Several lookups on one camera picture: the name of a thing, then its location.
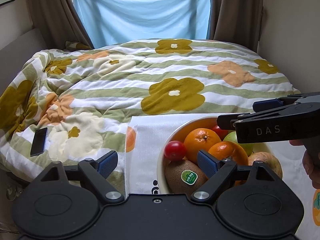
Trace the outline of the large russet apple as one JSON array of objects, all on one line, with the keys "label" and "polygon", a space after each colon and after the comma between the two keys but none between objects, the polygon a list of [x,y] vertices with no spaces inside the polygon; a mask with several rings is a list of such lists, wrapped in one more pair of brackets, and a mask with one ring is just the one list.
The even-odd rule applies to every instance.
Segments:
[{"label": "large russet apple", "polygon": [[280,179],[283,178],[283,170],[279,160],[268,152],[255,152],[248,158],[248,164],[253,165],[255,161],[265,163]]}]

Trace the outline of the red cherry tomato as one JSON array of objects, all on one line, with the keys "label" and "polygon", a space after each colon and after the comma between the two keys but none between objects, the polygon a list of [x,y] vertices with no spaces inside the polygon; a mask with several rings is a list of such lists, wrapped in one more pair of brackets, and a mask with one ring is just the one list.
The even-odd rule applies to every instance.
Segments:
[{"label": "red cherry tomato", "polygon": [[214,131],[219,138],[221,139],[221,141],[224,140],[224,138],[228,135],[229,131],[225,130],[225,129],[221,129],[219,126],[215,125],[211,128],[212,131]]},{"label": "red cherry tomato", "polygon": [[187,149],[184,144],[180,141],[174,140],[169,143],[164,148],[164,156],[170,161],[182,160],[187,153]]}]

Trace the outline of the floral striped duvet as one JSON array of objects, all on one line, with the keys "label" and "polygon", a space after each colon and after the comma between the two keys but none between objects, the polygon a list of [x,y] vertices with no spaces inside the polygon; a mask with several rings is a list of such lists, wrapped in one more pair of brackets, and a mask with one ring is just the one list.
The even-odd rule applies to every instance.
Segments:
[{"label": "floral striped duvet", "polygon": [[[250,112],[297,90],[238,44],[135,40],[92,50],[35,53],[1,95],[1,167],[32,181],[49,163],[125,152],[133,116]],[[30,156],[48,128],[44,152]]]}]

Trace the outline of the orange mandarin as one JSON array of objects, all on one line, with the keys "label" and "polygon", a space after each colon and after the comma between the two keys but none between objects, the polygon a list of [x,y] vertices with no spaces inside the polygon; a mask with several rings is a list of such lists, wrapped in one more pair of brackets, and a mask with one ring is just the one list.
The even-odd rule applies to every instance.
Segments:
[{"label": "orange mandarin", "polygon": [[218,142],[208,150],[208,153],[219,160],[230,158],[238,165],[248,165],[248,156],[245,150],[231,141]]}]

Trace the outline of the brown curtain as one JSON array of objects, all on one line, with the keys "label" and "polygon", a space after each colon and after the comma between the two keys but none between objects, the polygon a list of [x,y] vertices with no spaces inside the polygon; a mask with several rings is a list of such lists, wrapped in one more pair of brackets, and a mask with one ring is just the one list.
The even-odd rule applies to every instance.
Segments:
[{"label": "brown curtain", "polygon": [[211,0],[211,3],[209,38],[257,51],[263,0]]},{"label": "brown curtain", "polygon": [[72,0],[27,0],[31,20],[48,48],[64,49],[65,43],[93,47]]}]

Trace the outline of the large orange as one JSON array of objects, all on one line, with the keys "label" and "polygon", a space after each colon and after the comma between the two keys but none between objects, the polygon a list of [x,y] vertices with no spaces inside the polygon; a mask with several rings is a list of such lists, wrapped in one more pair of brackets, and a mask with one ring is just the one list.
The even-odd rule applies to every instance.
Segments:
[{"label": "large orange", "polygon": [[186,158],[197,163],[197,154],[200,150],[208,151],[213,145],[221,142],[219,136],[207,128],[197,128],[192,130],[183,142],[187,149]]}]

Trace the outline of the yellow duck bowl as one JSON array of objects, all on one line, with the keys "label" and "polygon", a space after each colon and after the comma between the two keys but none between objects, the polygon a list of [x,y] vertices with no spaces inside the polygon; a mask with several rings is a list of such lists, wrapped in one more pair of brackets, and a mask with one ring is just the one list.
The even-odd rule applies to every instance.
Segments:
[{"label": "yellow duck bowl", "polygon": [[[175,129],[173,133],[170,135],[170,137],[167,139],[162,150],[160,151],[158,162],[157,162],[157,181],[158,181],[158,186],[161,194],[172,193],[167,183],[167,180],[165,178],[165,168],[171,162],[171,159],[167,158],[165,155],[165,152],[167,152],[166,150],[167,144],[169,144],[171,141],[180,141],[181,143],[185,144],[184,143],[185,138],[188,137],[188,134],[192,133],[192,131],[195,129],[212,130],[211,128],[213,128],[217,124],[216,123],[217,117],[218,117],[218,114],[205,115],[203,117],[188,121],[185,124],[181,125],[179,128]],[[208,142],[208,143],[204,142],[205,150],[208,150],[210,147],[212,147],[214,142],[222,141],[222,139],[215,139],[216,137],[218,137],[218,135],[213,136],[213,142]],[[184,159],[187,159],[193,162],[195,165],[197,165],[196,150],[201,150],[200,146],[202,146],[202,143],[200,143],[199,146],[197,146],[198,144],[197,145],[192,144],[191,140],[193,138],[194,137],[192,137],[191,139],[187,139],[187,144],[186,146],[184,146],[184,148],[186,149],[186,154],[184,156]],[[274,155],[271,148],[266,143],[253,144],[253,153],[257,153],[257,152],[267,152]]]}]

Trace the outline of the right brown curtain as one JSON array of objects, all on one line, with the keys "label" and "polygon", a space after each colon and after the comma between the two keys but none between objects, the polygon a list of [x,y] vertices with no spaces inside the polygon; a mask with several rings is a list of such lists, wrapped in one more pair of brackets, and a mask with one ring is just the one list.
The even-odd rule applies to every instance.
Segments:
[{"label": "right brown curtain", "polygon": [[211,0],[211,3],[209,38],[257,51],[263,0]]}]

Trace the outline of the grey headboard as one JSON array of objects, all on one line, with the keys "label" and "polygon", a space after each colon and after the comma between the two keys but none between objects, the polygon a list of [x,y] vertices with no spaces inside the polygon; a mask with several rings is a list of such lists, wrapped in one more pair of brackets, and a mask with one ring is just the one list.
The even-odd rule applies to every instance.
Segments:
[{"label": "grey headboard", "polygon": [[23,34],[1,49],[0,93],[2,94],[23,65],[38,51],[47,49],[39,29]]}]

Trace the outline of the brown kiwi with sticker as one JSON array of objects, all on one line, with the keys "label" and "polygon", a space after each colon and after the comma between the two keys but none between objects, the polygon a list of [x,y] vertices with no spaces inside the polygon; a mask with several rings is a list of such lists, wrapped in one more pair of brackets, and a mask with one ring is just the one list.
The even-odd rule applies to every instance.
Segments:
[{"label": "brown kiwi with sticker", "polygon": [[165,168],[165,178],[172,193],[191,195],[208,179],[202,170],[191,161],[171,161]]}]

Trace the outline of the white fruit print cloth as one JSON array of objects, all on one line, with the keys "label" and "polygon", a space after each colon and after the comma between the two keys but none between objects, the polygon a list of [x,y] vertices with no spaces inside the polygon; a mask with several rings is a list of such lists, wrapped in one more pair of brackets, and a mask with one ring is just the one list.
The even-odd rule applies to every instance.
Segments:
[{"label": "white fruit print cloth", "polygon": [[[250,170],[251,166],[255,166],[254,169],[257,171],[256,179],[248,179],[255,183],[262,183],[262,181],[257,180],[269,180],[264,181],[265,184],[277,185],[280,187],[279,190],[282,193],[286,194],[284,191],[285,186],[280,186],[279,179],[276,175],[272,175],[274,179],[268,179],[267,172],[262,172],[262,166],[265,166],[266,169],[273,168],[270,167],[271,161],[262,159],[253,160],[252,164],[248,164],[248,157],[239,144],[230,142],[230,141],[220,141],[219,136],[218,143],[214,142],[213,146],[209,146],[208,150],[206,146],[195,146],[193,143],[189,145],[187,142],[188,135],[191,135],[192,132],[195,132],[196,129],[200,130],[209,130],[214,135],[211,129],[214,126],[213,121],[216,123],[217,117],[227,117],[227,116],[193,116],[198,114],[169,114],[169,115],[149,115],[149,116],[134,116],[130,121],[130,127],[136,132],[135,146],[133,150],[127,153],[126,157],[126,172],[125,172],[125,182],[126,182],[126,193],[134,194],[153,194],[152,187],[154,186],[153,181],[157,179],[157,185],[160,187],[157,190],[160,190],[161,194],[167,194],[169,191],[167,188],[171,188],[171,192],[175,191],[177,193],[182,192],[191,196],[191,200],[196,202],[207,202],[207,204],[212,200],[215,202],[214,198],[217,197],[223,191],[227,190],[230,187],[233,187],[235,180],[247,180],[247,178],[240,178],[235,175],[236,166],[240,169],[238,171],[244,172],[246,168]],[[189,153],[182,154],[191,161],[191,158],[195,157],[196,161],[192,165],[195,165],[198,170],[201,172],[195,171],[195,168],[182,168],[182,171],[173,171],[173,179],[169,182],[171,186],[167,184],[166,171],[169,171],[169,166],[178,164],[178,161],[174,161],[173,158],[168,156],[167,150],[175,150],[175,147],[169,147],[173,141],[182,142],[182,146],[189,152],[193,148],[196,148],[195,154]],[[253,143],[253,146],[256,147],[263,145],[267,147],[267,150],[271,150],[271,155],[279,160],[282,173],[283,173],[283,182],[294,192],[294,194],[301,200],[304,206],[304,216],[301,225],[299,226],[296,235],[299,239],[319,239],[319,190],[313,188],[309,176],[306,174],[305,169],[302,164],[303,155],[305,153],[304,146],[292,146],[289,142],[268,142],[268,143]],[[218,178],[224,182],[213,182],[213,175],[217,174],[220,170],[223,172],[223,165],[227,164],[225,168],[228,171],[224,172],[229,175],[222,175],[224,178]],[[207,185],[204,182],[200,182],[201,173],[204,177],[211,179],[207,181]],[[250,185],[242,185],[242,188],[233,188],[229,189],[227,197],[231,197],[231,193],[240,193],[240,190],[249,190]],[[262,212],[263,209],[266,209],[266,205],[263,205],[262,208],[255,207],[253,203],[257,201],[258,204],[262,202],[267,202],[263,198],[269,200],[271,204],[271,197],[265,196],[262,194],[256,193],[244,193],[245,198],[244,204],[242,207],[249,207],[249,211],[253,213]],[[282,200],[275,200],[276,202],[282,202],[282,208],[284,212],[285,204],[289,207],[293,207],[295,204],[290,204],[289,195],[282,197]]]}]

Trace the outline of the floral pillow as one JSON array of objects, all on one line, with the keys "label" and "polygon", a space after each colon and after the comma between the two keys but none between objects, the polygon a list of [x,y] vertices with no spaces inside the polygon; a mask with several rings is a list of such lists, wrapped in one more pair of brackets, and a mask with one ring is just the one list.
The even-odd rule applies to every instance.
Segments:
[{"label": "floral pillow", "polygon": [[82,44],[81,42],[76,41],[66,41],[65,50],[67,51],[78,51],[78,50],[91,50],[92,48],[88,45]]}]

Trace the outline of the blue sheet over window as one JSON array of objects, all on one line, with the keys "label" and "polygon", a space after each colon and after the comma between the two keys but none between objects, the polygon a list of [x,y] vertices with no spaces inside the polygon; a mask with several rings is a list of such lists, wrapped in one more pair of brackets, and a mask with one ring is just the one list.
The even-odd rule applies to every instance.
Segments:
[{"label": "blue sheet over window", "polygon": [[211,0],[73,0],[94,48],[149,38],[209,37]]}]

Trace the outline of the black smartphone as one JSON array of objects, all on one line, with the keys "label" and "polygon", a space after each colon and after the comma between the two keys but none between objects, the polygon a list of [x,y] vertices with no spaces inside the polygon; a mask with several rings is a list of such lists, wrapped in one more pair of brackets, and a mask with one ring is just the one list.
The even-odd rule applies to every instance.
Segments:
[{"label": "black smartphone", "polygon": [[41,155],[44,152],[45,144],[46,144],[46,138],[47,138],[47,132],[48,128],[42,128],[38,129],[33,138],[31,150],[30,150],[30,156],[37,156]]}]

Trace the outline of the left brown curtain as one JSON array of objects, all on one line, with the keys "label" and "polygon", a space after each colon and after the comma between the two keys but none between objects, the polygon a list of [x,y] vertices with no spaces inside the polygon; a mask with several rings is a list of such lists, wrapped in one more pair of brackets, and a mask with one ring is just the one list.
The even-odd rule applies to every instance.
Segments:
[{"label": "left brown curtain", "polygon": [[27,0],[31,20],[48,48],[64,49],[65,43],[93,47],[72,0]]}]

